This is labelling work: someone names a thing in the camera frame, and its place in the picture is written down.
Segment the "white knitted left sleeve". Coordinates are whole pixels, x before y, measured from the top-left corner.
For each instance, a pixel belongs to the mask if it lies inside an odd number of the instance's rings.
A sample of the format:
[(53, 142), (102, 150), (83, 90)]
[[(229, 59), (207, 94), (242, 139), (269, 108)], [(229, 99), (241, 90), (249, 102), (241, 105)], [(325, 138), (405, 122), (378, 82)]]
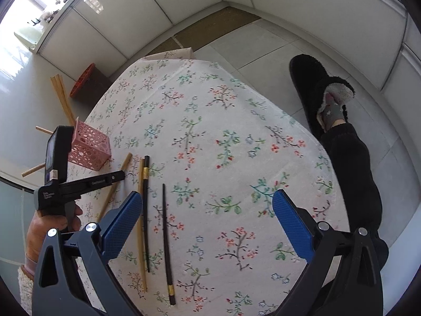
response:
[(20, 305), (29, 315), (32, 315), (33, 276), (26, 271), (23, 265), (18, 269), (18, 282)]

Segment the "countertop clutter items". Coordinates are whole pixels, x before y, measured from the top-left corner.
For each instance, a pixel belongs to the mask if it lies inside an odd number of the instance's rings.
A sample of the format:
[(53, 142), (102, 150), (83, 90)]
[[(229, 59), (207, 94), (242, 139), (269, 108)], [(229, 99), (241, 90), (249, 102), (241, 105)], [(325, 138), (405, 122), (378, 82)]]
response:
[(14, 30), (14, 36), (26, 47), (34, 48), (40, 41), (46, 28), (51, 24), (58, 12), (68, 0), (54, 0), (52, 4), (45, 4), (41, 0), (26, 0), (35, 8), (31, 17), (26, 17), (26, 21)]

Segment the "black chopstick with gold band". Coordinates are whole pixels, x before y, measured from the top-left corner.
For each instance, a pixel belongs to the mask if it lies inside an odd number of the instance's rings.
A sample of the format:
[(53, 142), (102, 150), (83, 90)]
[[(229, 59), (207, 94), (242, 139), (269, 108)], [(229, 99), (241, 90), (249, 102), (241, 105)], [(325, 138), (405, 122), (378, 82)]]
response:
[(143, 239), (144, 239), (144, 248), (145, 248), (145, 258), (146, 258), (146, 269), (147, 272), (150, 272), (150, 262), (149, 262), (149, 244), (148, 244), (148, 181), (149, 181), (149, 166), (150, 166), (150, 157), (145, 156), (143, 159), (143, 181), (142, 181), (142, 192), (143, 192)]

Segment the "brown bin with orange rim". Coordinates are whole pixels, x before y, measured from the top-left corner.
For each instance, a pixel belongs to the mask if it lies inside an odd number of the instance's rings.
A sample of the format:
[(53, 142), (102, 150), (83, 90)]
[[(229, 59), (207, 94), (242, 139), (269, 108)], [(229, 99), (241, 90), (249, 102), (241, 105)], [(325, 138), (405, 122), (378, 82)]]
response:
[(69, 96), (93, 108), (111, 85), (110, 79), (98, 69), (95, 63), (91, 63), (75, 82)]

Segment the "white kitchen cabinets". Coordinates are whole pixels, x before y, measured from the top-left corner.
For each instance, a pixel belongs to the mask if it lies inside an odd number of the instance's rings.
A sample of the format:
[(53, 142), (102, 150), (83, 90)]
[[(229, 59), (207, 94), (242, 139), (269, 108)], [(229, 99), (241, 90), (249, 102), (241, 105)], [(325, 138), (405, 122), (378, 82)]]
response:
[(369, 134), (420, 158), (420, 33), (400, 0), (68, 0), (36, 53), (74, 79), (90, 63), (114, 78), (165, 41), (207, 47), (290, 114), (302, 109), (286, 63), (316, 56), (379, 105)]

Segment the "floral tablecloth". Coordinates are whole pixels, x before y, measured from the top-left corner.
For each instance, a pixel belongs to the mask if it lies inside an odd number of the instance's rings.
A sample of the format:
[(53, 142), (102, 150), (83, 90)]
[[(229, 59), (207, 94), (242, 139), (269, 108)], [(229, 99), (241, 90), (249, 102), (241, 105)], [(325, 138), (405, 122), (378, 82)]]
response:
[[(142, 288), (138, 232), (109, 265), (144, 315), (267, 315), (305, 267), (272, 208), (283, 189), (317, 221), (348, 230), (343, 196), (323, 146), (294, 118), (218, 63), (187, 52), (143, 58), (105, 92), (86, 120), (105, 133), (111, 159), (133, 157), (107, 210), (138, 187), (150, 157), (148, 291)], [(168, 300), (162, 184), (176, 305)], [(108, 192), (78, 202), (95, 221)]]

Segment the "round wooden chopstick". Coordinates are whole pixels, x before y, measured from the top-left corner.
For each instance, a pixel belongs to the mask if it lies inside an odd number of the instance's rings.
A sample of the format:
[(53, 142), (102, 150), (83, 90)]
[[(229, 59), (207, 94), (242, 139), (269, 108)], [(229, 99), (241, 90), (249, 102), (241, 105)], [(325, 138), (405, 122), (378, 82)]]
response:
[[(123, 163), (122, 163), (122, 165), (121, 165), (121, 170), (123, 171), (123, 172), (125, 172), (126, 171), (126, 169), (127, 169), (127, 167), (128, 167), (128, 164), (130, 163), (130, 161), (131, 161), (131, 158), (133, 157), (133, 155), (132, 155), (132, 153), (128, 153), (127, 154), (127, 156), (126, 156), (126, 158), (125, 158), (125, 160), (123, 161)], [(108, 194), (107, 194), (107, 196), (106, 196), (106, 199), (105, 199), (105, 201), (103, 202), (103, 205), (102, 205), (102, 207), (101, 207), (101, 210), (100, 210), (100, 213), (98, 214), (98, 216), (97, 216), (97, 218), (96, 218), (96, 221), (98, 222), (98, 221), (100, 221), (101, 219), (102, 219), (102, 217), (104, 216), (104, 214), (105, 214), (105, 212), (106, 212), (106, 209), (107, 209), (107, 207), (108, 207), (108, 204), (110, 203), (110, 201), (111, 201), (111, 199), (112, 199), (112, 197), (114, 196), (114, 194), (115, 194), (115, 191), (116, 191), (116, 188), (118, 187), (118, 183), (113, 183), (112, 185), (111, 185), (111, 188), (110, 188), (110, 190), (109, 190), (109, 192), (108, 192)]]

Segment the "bamboo chopstick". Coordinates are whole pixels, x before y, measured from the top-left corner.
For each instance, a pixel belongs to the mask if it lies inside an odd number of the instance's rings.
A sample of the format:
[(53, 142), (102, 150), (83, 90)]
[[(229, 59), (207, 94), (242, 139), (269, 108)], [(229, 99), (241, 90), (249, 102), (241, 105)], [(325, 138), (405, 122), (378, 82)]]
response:
[[(143, 192), (143, 167), (144, 167), (144, 158), (140, 159), (139, 169), (138, 169), (138, 192), (141, 195)], [(139, 255), (139, 265), (141, 270), (141, 282), (143, 291), (146, 293), (148, 291), (147, 282), (146, 282), (146, 263), (145, 263), (145, 250), (144, 250), (144, 239), (143, 239), (143, 219), (141, 212), (138, 223), (137, 223), (137, 240), (138, 240), (138, 255)]]
[(60, 74), (57, 74), (55, 76), (55, 78), (56, 78), (56, 85), (57, 85), (56, 90), (57, 90), (58, 98), (59, 98), (59, 100), (61, 102), (63, 111), (64, 111), (64, 113), (65, 113), (65, 115), (66, 115), (69, 123), (72, 126), (75, 126), (75, 124), (76, 124), (76, 117), (75, 117), (75, 115), (73, 113), (73, 110), (71, 108), (71, 105), (69, 103), (69, 99), (68, 99), (68, 96), (67, 96), (67, 93), (66, 93), (66, 90), (65, 90), (65, 85), (64, 85), (64, 82), (63, 82), (63, 78), (62, 78), (62, 76)]
[(49, 134), (49, 135), (52, 135), (52, 134), (53, 134), (53, 131), (50, 131), (50, 130), (45, 129), (45, 128), (42, 128), (42, 127), (40, 127), (40, 126), (35, 126), (35, 129), (36, 129), (37, 131), (43, 132), (43, 133), (45, 133), (45, 134)]
[(50, 80), (61, 104), (62, 110), (67, 117), (69, 125), (75, 126), (76, 118), (74, 117), (73, 111), (71, 110), (71, 107), (68, 103), (62, 76), (60, 74), (56, 74), (55, 76), (52, 76)]
[(41, 169), (43, 169), (43, 168), (45, 168), (45, 163), (41, 163), (41, 164), (39, 164), (38, 166), (34, 166), (33, 168), (30, 168), (30, 169), (28, 169), (28, 170), (25, 170), (22, 174), (21, 174), (21, 177), (22, 178), (25, 178), (26, 176), (28, 176), (28, 175), (31, 175), (32, 173), (35, 173), (35, 172), (37, 172), (37, 171), (39, 171), (39, 170), (41, 170)]

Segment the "person's leg in black trousers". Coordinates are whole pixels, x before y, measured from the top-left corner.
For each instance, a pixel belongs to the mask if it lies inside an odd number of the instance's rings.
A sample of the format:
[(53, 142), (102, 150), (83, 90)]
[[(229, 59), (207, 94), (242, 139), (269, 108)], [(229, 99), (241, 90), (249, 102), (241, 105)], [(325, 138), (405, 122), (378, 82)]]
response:
[(383, 204), (373, 179), (370, 153), (352, 124), (333, 126), (321, 140), (333, 164), (348, 214), (350, 231), (365, 228), (374, 245), (381, 268), (388, 260), (389, 248), (380, 238)]

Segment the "green floor mat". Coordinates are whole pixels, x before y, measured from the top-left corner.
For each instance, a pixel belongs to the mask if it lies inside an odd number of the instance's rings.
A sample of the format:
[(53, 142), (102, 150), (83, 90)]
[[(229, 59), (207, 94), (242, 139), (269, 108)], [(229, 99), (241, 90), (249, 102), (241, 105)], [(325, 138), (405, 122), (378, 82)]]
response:
[(150, 51), (148, 55), (181, 48), (192, 48), (196, 51), (259, 19), (260, 17), (255, 14), (234, 7), (226, 7), (179, 31)]

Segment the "black fluffy slipper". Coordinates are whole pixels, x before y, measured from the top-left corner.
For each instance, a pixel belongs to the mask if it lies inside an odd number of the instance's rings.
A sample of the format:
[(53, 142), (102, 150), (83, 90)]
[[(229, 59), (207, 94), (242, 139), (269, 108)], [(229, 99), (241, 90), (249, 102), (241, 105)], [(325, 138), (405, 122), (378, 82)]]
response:
[(321, 113), (326, 107), (325, 95), (330, 94), (348, 120), (346, 103), (355, 97), (355, 89), (345, 79), (330, 76), (325, 67), (307, 54), (294, 56), (289, 63), (293, 85), (303, 105), (311, 134), (320, 140), (325, 133)]

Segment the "pink perforated utensil holder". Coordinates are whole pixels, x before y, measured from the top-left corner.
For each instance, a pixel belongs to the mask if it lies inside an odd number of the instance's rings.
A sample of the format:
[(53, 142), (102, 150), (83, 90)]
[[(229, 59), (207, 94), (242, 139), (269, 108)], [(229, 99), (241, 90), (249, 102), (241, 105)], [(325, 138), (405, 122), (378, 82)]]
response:
[(89, 170), (99, 171), (110, 157), (108, 136), (76, 119), (68, 161)]

